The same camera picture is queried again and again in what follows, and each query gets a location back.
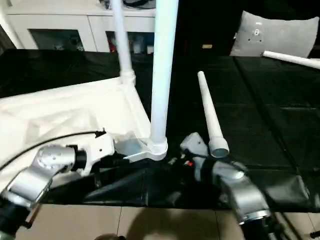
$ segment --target black cable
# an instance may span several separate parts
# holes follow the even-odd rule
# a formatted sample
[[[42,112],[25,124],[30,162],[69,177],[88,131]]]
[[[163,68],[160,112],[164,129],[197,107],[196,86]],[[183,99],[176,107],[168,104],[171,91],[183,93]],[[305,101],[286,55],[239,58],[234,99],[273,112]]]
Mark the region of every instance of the black cable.
[[[138,0],[134,2],[127,2],[126,0],[123,0],[124,5],[132,8],[140,7],[142,5],[145,5],[147,2],[149,2],[149,0]]]
[[[55,140],[59,140],[59,139],[64,139],[64,138],[68,138],[68,137],[73,137],[73,136],[78,136],[78,135],[88,135],[88,134],[95,134],[96,137],[101,136],[103,134],[105,134],[105,131],[82,131],[82,132],[75,132],[75,133],[71,133],[71,134],[67,134],[67,135],[62,135],[62,136],[57,136],[57,137],[53,137],[47,140],[44,140],[42,142],[39,142],[35,145],[32,145],[30,147],[28,147],[27,149],[19,152],[17,155],[13,156],[12,158],[10,158],[5,164],[3,164],[2,166],[0,166],[0,172],[5,169],[9,164],[11,164],[14,160],[16,160],[17,158],[21,157],[23,154],[29,152],[32,149],[35,149],[43,144],[46,143],[50,143],[52,141]]]
[[[271,233],[274,233],[277,240],[292,240],[289,235],[286,233],[285,226],[280,223],[277,215],[273,212],[271,215],[273,224],[270,225]]]
[[[290,228],[290,230],[292,231],[292,233],[294,234],[294,236],[296,237],[296,239],[298,240],[302,240],[302,237],[300,236],[299,231],[295,228],[295,226],[291,223],[291,221],[289,220],[289,218],[283,213],[280,212],[281,216],[283,217],[283,219],[285,220],[285,222],[288,224],[288,227]]]
[[[148,9],[155,9],[155,7],[143,7],[143,6],[138,6],[138,7],[130,7],[130,6],[127,6],[128,8],[131,8],[131,9],[136,9],[136,10],[148,10]]]

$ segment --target white shelf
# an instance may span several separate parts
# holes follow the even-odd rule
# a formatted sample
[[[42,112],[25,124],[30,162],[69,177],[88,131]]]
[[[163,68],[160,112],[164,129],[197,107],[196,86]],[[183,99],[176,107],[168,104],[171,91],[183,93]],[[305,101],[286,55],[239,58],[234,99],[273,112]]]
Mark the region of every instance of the white shelf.
[[[8,15],[87,15],[112,16],[112,10],[105,9],[95,0],[22,0],[9,7]],[[155,9],[134,9],[124,7],[125,17],[156,16]]]

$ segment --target white cabinet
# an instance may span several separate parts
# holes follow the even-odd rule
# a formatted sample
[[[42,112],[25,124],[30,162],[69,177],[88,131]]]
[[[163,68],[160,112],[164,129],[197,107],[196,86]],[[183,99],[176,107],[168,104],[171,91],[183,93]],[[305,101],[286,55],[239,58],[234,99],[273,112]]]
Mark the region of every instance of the white cabinet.
[[[93,38],[98,52],[116,50],[114,20],[112,16],[89,16]],[[126,16],[124,26],[128,32],[129,46],[133,53],[147,53],[154,46],[155,18]]]
[[[85,15],[9,15],[25,49],[80,50],[96,52]]]
[[[131,52],[153,52],[155,9],[123,14]],[[7,15],[25,49],[116,51],[113,12],[97,0],[23,0]]]

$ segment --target wire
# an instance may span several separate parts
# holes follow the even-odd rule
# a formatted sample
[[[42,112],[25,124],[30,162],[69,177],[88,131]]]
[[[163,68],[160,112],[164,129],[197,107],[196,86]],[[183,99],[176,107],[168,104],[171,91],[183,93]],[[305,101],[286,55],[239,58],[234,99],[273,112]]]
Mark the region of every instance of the wire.
[[[126,0],[123,0],[124,5],[126,5],[128,7],[132,7],[132,8],[140,7],[142,5],[145,5],[148,2],[149,2],[149,0],[138,0],[138,1],[134,1],[134,2],[127,2]]]
[[[296,239],[298,240],[302,240],[302,237],[300,236],[299,231],[295,228],[295,226],[291,223],[291,221],[289,220],[289,218],[283,213],[280,212],[281,216],[283,217],[283,219],[285,220],[285,222],[287,223],[288,227],[290,228],[290,230],[292,231],[292,233],[295,235]]]
[[[53,138],[44,140],[42,142],[39,142],[39,143],[37,143],[35,145],[32,145],[32,146],[28,147],[27,149],[19,152],[17,155],[15,155],[12,158],[10,158],[5,164],[0,166],[0,172],[3,169],[5,169],[9,164],[11,164],[14,160],[16,160],[17,158],[21,157],[23,154],[26,154],[27,152],[31,151],[32,149],[35,149],[35,148],[37,148],[37,147],[39,147],[39,146],[41,146],[43,144],[47,144],[47,143],[50,143],[50,142],[55,141],[55,140],[69,138],[69,137],[78,136],[78,135],[95,134],[96,136],[101,136],[101,135],[103,135],[105,133],[106,133],[105,131],[82,131],[82,132],[75,132],[75,133],[62,135],[62,136],[57,136],[57,137],[53,137]]]
[[[149,10],[149,9],[156,9],[155,7],[144,7],[144,6],[126,6],[128,9],[135,9],[135,10]]]

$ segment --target gray pillow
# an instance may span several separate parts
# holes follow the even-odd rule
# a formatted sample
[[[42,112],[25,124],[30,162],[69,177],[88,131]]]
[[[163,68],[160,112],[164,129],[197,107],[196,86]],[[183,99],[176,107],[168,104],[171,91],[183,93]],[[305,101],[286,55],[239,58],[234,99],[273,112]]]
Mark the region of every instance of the gray pillow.
[[[260,56],[263,51],[307,58],[313,48],[319,18],[266,19],[243,11],[231,56]]]

